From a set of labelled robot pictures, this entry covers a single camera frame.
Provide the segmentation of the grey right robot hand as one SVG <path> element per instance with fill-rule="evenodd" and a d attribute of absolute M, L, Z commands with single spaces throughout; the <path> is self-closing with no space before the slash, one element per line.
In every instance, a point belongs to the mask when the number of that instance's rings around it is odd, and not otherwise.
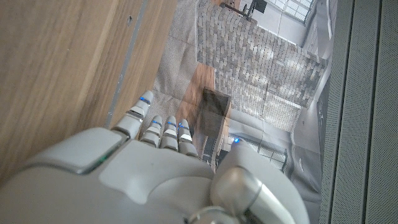
<path fill-rule="evenodd" d="M 1 186 L 2 223 L 308 223 L 294 184 L 241 138 L 216 170 L 188 123 L 143 119 L 145 91 L 111 129 L 90 128 L 31 157 Z"/>

